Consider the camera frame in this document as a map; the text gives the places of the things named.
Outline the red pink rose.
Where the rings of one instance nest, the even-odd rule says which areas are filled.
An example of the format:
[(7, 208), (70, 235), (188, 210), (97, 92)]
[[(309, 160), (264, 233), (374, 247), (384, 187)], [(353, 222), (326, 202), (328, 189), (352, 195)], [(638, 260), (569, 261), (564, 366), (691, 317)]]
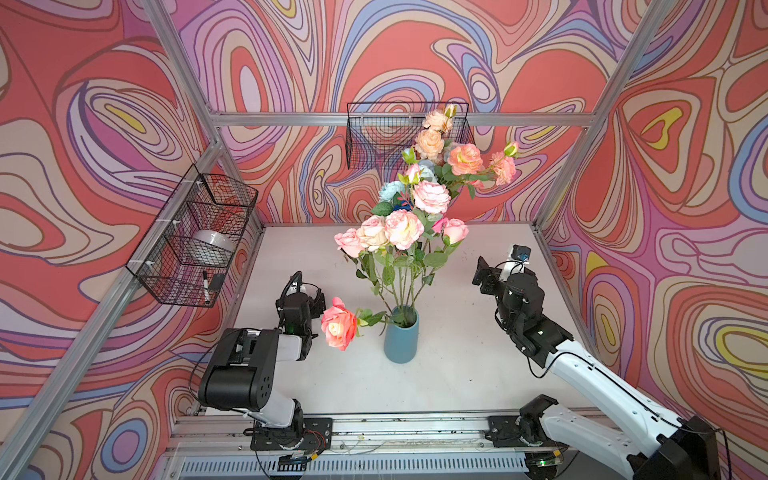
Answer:
[(331, 306), (321, 315), (321, 330), (326, 343), (335, 349), (345, 351), (360, 336), (360, 329), (380, 323), (391, 322), (392, 312), (370, 309), (350, 310), (339, 297), (334, 297)]

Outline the magenta pink rose stem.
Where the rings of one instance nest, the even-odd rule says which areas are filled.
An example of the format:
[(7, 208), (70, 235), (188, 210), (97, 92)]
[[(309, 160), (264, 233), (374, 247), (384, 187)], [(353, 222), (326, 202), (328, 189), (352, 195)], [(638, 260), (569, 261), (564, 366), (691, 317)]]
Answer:
[(450, 256), (468, 236), (469, 227), (463, 220), (442, 218), (432, 226), (431, 232), (422, 258), (424, 270), (417, 296), (426, 286), (433, 284), (436, 273), (447, 264)]

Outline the pink bud rose stem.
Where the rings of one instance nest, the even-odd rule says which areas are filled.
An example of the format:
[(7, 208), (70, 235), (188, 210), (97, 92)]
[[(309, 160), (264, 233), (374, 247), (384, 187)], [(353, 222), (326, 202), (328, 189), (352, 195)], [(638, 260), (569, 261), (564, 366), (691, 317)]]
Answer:
[(350, 228), (344, 233), (336, 234), (334, 236), (334, 240), (337, 244), (337, 249), (342, 251), (343, 254), (349, 259), (351, 259), (353, 263), (357, 266), (356, 276), (360, 279), (365, 279), (369, 281), (369, 279), (367, 278), (367, 275), (362, 271), (360, 253), (363, 250), (363, 248), (360, 245), (360, 240), (357, 235), (358, 228), (357, 229)]

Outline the pink white carnation spray stem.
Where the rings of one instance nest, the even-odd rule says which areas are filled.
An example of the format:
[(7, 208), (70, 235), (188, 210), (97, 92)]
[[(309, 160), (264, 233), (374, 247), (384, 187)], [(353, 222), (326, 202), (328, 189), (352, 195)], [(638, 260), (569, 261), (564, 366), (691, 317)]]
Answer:
[(382, 282), (393, 296), (395, 308), (415, 308), (424, 270), (422, 258), (426, 253), (426, 243), (432, 235), (432, 226), (445, 218), (451, 197), (447, 188), (437, 180), (410, 188), (405, 199), (411, 203), (411, 211), (394, 211), (392, 203), (383, 202), (389, 208), (385, 217), (389, 244), (384, 250)]

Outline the teal ceramic vase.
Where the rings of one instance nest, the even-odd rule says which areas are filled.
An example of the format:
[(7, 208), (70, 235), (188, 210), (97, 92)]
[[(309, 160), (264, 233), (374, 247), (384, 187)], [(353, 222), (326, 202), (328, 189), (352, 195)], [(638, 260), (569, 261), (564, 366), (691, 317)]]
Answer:
[(406, 364), (418, 349), (419, 314), (412, 306), (398, 306), (385, 329), (384, 353), (393, 363)]

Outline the blue artificial rose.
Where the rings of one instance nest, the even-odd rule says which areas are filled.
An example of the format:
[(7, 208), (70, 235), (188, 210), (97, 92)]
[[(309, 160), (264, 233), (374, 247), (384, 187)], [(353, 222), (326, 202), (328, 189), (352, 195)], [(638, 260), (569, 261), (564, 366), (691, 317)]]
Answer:
[(407, 199), (403, 199), (403, 198), (395, 199), (392, 202), (392, 206), (394, 211), (400, 211), (400, 210), (411, 211), (412, 210), (411, 203)]

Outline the large peach double rose stem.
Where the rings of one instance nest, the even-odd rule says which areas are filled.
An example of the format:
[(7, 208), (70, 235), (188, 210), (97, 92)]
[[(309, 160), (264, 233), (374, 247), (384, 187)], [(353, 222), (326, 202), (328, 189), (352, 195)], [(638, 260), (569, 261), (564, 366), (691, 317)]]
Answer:
[(520, 153), (517, 142), (508, 143), (501, 151), (483, 159), (480, 149), (471, 143), (452, 143), (432, 160), (438, 182), (444, 185), (452, 200), (467, 187), (473, 198), (479, 188), (505, 187), (517, 174), (516, 160)]

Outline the pale blue white spray stem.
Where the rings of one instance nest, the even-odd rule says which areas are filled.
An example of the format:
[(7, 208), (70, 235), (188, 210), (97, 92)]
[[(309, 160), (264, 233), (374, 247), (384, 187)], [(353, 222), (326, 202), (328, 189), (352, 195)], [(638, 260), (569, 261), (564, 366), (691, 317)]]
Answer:
[(388, 182), (381, 187), (380, 202), (392, 203), (398, 198), (405, 199), (410, 188), (422, 182), (435, 183), (437, 181), (435, 163), (432, 160), (421, 159), (413, 147), (404, 149), (402, 157), (406, 164), (406, 171), (400, 173), (395, 181)]

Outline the cream peach rose stem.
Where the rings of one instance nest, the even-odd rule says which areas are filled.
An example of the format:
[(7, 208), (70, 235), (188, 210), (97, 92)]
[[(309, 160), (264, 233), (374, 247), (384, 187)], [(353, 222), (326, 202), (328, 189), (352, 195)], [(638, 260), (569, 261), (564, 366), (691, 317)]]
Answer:
[(449, 103), (426, 114), (422, 130), (415, 138), (414, 149), (420, 160), (429, 160), (435, 165), (444, 164), (444, 150), (449, 145), (457, 105)]

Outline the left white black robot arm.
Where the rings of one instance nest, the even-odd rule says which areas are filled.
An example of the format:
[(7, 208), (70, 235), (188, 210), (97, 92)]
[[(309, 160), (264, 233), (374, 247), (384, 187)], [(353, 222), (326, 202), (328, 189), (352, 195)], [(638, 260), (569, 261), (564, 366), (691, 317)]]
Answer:
[(326, 303), (322, 290), (311, 288), (313, 295), (299, 281), (289, 283), (276, 300), (275, 328), (225, 330), (198, 387), (201, 406), (239, 413), (252, 421), (244, 435), (257, 453), (301, 451), (312, 457), (331, 446), (333, 421), (306, 421), (300, 402), (276, 387), (276, 365), (306, 360), (317, 337), (312, 323)]

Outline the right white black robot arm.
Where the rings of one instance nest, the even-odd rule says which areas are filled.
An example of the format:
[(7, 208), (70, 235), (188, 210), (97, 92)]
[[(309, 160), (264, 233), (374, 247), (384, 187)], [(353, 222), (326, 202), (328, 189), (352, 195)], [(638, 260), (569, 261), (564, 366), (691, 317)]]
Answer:
[(625, 479), (718, 479), (717, 431), (684, 419), (642, 394), (602, 364), (543, 312), (544, 291), (526, 266), (529, 250), (489, 265), (480, 258), (473, 284), (496, 301), (495, 321), (529, 366), (568, 383), (612, 422), (607, 427), (540, 394), (517, 417), (492, 417), (488, 440), (497, 446), (573, 447)]

